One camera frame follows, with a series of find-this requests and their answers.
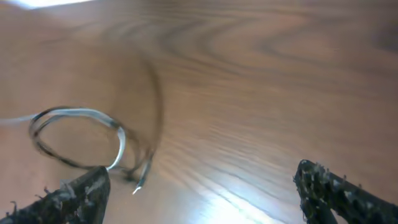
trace dark object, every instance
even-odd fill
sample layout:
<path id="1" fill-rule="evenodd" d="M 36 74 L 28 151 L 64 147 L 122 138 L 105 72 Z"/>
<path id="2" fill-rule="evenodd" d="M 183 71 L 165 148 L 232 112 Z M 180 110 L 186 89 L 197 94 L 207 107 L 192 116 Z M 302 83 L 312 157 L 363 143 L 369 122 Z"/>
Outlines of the dark object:
<path id="1" fill-rule="evenodd" d="M 331 209 L 348 223 L 398 223 L 398 207 L 325 170 L 302 160 L 294 177 L 308 224 L 337 223 Z"/>
<path id="2" fill-rule="evenodd" d="M 105 167 L 96 167 L 85 175 L 65 184 L 59 190 L 14 211 L 0 224 L 101 224 L 111 184 Z"/>

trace wood grain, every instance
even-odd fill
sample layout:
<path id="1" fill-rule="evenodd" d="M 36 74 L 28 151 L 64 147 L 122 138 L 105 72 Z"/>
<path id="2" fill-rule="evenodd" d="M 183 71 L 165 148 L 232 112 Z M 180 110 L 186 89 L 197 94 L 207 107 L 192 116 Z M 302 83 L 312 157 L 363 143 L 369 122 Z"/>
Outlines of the wood grain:
<path id="1" fill-rule="evenodd" d="M 2 117 L 89 106 L 152 144 L 161 132 L 142 191 L 113 177 L 105 223 L 303 223 L 301 159 L 398 203 L 392 1 L 0 6 Z M 117 143 L 95 127 L 65 121 L 46 138 L 82 162 L 110 162 Z M 2 211 L 81 174 L 35 152 L 26 124 L 0 131 Z"/>

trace wooden table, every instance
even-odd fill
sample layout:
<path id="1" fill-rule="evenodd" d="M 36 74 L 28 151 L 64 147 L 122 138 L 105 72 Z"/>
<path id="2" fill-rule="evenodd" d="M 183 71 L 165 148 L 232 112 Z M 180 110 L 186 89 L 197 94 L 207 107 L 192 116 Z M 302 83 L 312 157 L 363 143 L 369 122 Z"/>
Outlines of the wooden table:
<path id="1" fill-rule="evenodd" d="M 0 117 L 87 106 L 152 146 L 161 136 L 141 191 L 112 176 L 105 223 L 303 223 L 301 159 L 397 203 L 397 11 L 356 0 L 2 3 Z M 84 120 L 44 139 L 86 164 L 116 155 L 114 133 Z M 26 123 L 1 127 L 0 148 L 3 214 L 83 173 L 35 151 Z"/>

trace white cable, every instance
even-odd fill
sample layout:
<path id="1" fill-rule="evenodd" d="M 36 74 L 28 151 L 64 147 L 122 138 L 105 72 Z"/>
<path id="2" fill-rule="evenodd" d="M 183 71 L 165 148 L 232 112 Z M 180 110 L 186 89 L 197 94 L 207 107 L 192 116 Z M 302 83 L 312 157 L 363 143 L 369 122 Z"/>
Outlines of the white cable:
<path id="1" fill-rule="evenodd" d="M 28 116 L 21 116 L 19 118 L 11 118 L 11 119 L 0 119 L 0 126 L 9 126 L 15 125 L 24 121 L 30 121 L 34 119 L 39 114 L 32 114 Z M 116 121 L 110 116 L 89 108 L 68 108 L 68 109 L 55 109 L 48 113 L 48 115 L 64 115 L 64 116 L 84 116 L 88 118 L 93 118 L 108 127 L 112 127 L 113 123 Z M 120 160 L 123 157 L 124 149 L 126 148 L 126 132 L 123 127 L 118 128 L 118 138 L 119 138 L 119 151 L 118 154 L 113 161 L 113 163 L 106 168 L 106 170 L 110 170 L 116 165 L 119 164 Z"/>

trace brown wooden surface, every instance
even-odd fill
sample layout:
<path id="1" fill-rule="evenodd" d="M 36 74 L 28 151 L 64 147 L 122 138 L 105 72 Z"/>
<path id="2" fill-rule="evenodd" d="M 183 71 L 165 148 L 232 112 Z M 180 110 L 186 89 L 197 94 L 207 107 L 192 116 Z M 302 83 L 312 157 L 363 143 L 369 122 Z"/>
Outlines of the brown wooden surface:
<path id="1" fill-rule="evenodd" d="M 0 117 L 87 106 L 152 144 L 162 131 L 138 194 L 113 176 L 105 223 L 303 223 L 292 182 L 301 159 L 398 203 L 396 9 L 355 0 L 0 4 Z M 65 120 L 45 139 L 104 164 L 117 141 L 98 127 Z M 82 173 L 35 151 L 27 123 L 1 127 L 0 148 L 0 212 Z"/>

